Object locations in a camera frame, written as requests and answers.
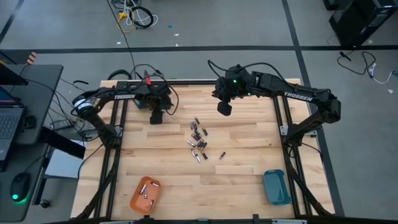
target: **blue container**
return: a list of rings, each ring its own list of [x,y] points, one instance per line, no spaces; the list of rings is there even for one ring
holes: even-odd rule
[[[264,173],[264,188],[269,203],[273,205],[288,205],[292,198],[286,189],[284,171],[280,169],[269,170]]]

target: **laptop keyboard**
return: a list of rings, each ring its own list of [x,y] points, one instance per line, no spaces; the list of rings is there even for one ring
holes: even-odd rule
[[[0,139],[10,139],[18,125],[19,115],[0,114]]]

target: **computer mouse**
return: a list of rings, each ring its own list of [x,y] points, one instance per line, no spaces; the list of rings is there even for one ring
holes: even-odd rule
[[[24,200],[29,192],[30,174],[21,172],[12,180],[10,187],[10,196],[13,201],[20,202]]]

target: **wooden table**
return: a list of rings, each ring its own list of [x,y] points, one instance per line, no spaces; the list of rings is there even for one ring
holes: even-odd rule
[[[300,83],[299,79],[288,81]],[[116,81],[102,81],[101,85],[111,87]],[[150,214],[157,220],[246,219],[253,214],[259,214],[260,218],[293,218],[292,205],[276,207],[267,201],[262,183],[267,170],[282,169],[286,173],[272,100],[255,96],[234,100],[231,116],[223,116],[216,110],[219,100],[211,97],[214,85],[175,85],[174,88],[180,105],[173,116],[164,114],[161,125],[150,125],[150,112],[139,111],[134,103],[129,103],[112,220],[143,217],[129,208],[129,201],[145,175],[163,185],[160,199]],[[293,122],[299,123],[309,116],[305,102],[289,100],[289,105]],[[112,106],[113,103],[108,103],[100,113],[107,123]],[[285,117],[282,105],[281,112]],[[194,117],[209,133],[205,137],[209,159],[202,158],[201,163],[192,157],[187,144]],[[303,142],[317,147],[315,138],[305,136]],[[90,142],[85,157],[100,144],[100,141]],[[307,146],[299,150],[308,188],[329,212],[334,212],[319,153]],[[226,155],[219,160],[222,152]],[[84,209],[96,192],[103,156],[104,150],[99,150],[82,167],[72,217]],[[297,184],[296,189],[304,214]],[[107,198],[106,192],[102,215]]]

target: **orange tray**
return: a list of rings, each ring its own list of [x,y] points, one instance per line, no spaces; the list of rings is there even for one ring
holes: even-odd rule
[[[147,189],[147,199],[145,199],[145,196],[143,193],[140,195],[140,191],[142,190],[143,186],[146,185]],[[155,204],[157,199],[159,198],[160,195],[160,190],[162,186],[160,185],[160,182],[158,180],[153,179],[152,177],[145,176],[143,177],[134,194],[131,197],[130,200],[130,208],[133,209],[134,211],[137,211],[141,214],[149,214],[152,209],[154,209]]]

